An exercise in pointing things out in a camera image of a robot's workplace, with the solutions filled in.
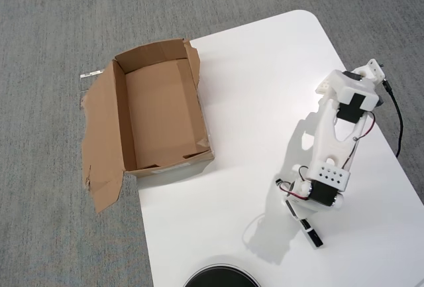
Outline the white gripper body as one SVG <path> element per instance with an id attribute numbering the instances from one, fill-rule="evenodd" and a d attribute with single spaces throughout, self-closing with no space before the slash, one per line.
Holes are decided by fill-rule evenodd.
<path id="1" fill-rule="evenodd" d="M 286 196 L 284 202 L 291 216 L 296 220 L 307 219 L 320 210 L 320 204 L 313 200 L 301 200 L 294 196 Z"/>

